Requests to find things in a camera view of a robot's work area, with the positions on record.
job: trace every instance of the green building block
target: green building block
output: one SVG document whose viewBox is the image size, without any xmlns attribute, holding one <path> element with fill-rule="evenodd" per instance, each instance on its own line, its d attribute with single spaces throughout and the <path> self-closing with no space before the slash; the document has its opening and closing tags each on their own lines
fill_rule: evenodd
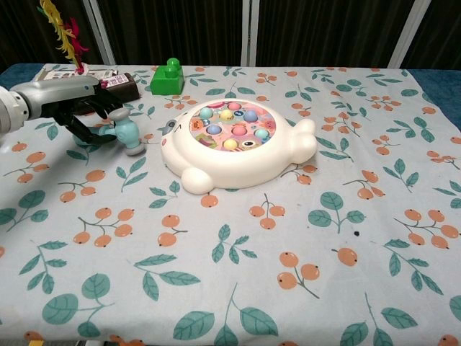
<svg viewBox="0 0 461 346">
<path fill-rule="evenodd" d="M 184 74 L 179 60 L 170 58 L 166 66 L 159 66 L 152 77 L 152 95 L 180 95 L 184 86 Z"/>
</svg>

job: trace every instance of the yellow ball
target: yellow ball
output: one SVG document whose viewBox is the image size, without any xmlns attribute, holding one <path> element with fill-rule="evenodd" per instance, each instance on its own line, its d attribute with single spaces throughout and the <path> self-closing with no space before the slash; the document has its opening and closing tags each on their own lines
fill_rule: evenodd
<svg viewBox="0 0 461 346">
<path fill-rule="evenodd" d="M 223 146 L 225 149 L 227 150 L 233 150 L 235 148 L 237 148 L 238 146 L 238 143 L 235 139 L 226 139 L 223 143 Z"/>
<path fill-rule="evenodd" d="M 230 110 L 223 110 L 219 116 L 222 120 L 232 120 L 233 114 Z"/>
</svg>

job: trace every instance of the dark curtain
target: dark curtain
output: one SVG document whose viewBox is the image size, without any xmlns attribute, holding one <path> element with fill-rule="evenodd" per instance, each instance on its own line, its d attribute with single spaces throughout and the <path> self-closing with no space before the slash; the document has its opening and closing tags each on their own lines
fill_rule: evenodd
<svg viewBox="0 0 461 346">
<path fill-rule="evenodd" d="M 63 21 L 74 17 L 80 27 L 79 39 L 84 47 L 86 63 L 102 63 L 96 41 L 81 1 L 53 0 Z M 48 19 L 39 13 L 38 0 L 1 2 L 0 73 L 14 63 L 67 63 L 57 50 L 60 41 Z"/>
<path fill-rule="evenodd" d="M 118 64 L 235 66 L 241 0 L 98 0 Z"/>
<path fill-rule="evenodd" d="M 432 0 L 402 68 L 461 69 L 461 1 Z"/>
<path fill-rule="evenodd" d="M 261 0 L 257 66 L 387 67 L 413 0 Z"/>
</svg>

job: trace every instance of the pastel ball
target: pastel ball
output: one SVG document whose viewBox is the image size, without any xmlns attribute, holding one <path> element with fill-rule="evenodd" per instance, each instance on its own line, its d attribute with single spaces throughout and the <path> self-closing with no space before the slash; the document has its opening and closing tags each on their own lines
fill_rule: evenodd
<svg viewBox="0 0 461 346">
<path fill-rule="evenodd" d="M 219 132 L 221 132 L 221 127 L 218 126 L 218 125 L 212 124 L 212 125 L 207 127 L 207 132 L 210 135 L 217 135 L 217 134 L 219 134 Z"/>
<path fill-rule="evenodd" d="M 239 110 L 241 108 L 242 106 L 240 105 L 240 103 L 237 103 L 237 102 L 231 102 L 228 104 L 228 109 L 230 110 Z"/>
<path fill-rule="evenodd" d="M 210 119 L 213 116 L 213 111 L 208 107 L 203 107 L 200 110 L 200 119 Z"/>
<path fill-rule="evenodd" d="M 227 150 L 234 150 L 235 148 L 237 148 L 238 146 L 238 143 L 235 139 L 226 139 L 223 143 L 223 146 L 224 146 L 224 149 L 227 149 Z"/>
<path fill-rule="evenodd" d="M 248 121 L 249 123 L 254 123 L 255 121 L 258 120 L 258 115 L 256 114 L 254 110 L 248 110 L 243 116 L 243 119 L 245 121 Z"/>
<path fill-rule="evenodd" d="M 269 131 L 263 129 L 263 128 L 260 128 L 256 131 L 254 131 L 254 135 L 258 138 L 267 138 L 269 136 Z"/>
<path fill-rule="evenodd" d="M 230 110 L 223 110 L 219 116 L 221 120 L 232 120 L 233 114 Z"/>
<path fill-rule="evenodd" d="M 246 128 L 245 126 L 236 126 L 232 129 L 232 133 L 236 136 L 246 135 Z"/>
</svg>

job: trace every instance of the table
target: table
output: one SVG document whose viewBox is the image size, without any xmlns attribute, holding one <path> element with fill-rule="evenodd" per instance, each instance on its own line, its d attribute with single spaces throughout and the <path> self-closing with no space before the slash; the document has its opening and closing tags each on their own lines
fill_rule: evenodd
<svg viewBox="0 0 461 346">
<path fill-rule="evenodd" d="M 142 94 L 125 106 L 145 155 L 79 147 L 49 119 L 1 139 L 0 338 L 461 339 L 461 135 L 406 70 L 185 66 L 182 95 L 153 97 L 155 67 L 118 68 Z M 318 153 L 257 187 L 190 195 L 156 129 L 222 96 L 315 120 Z"/>
</svg>

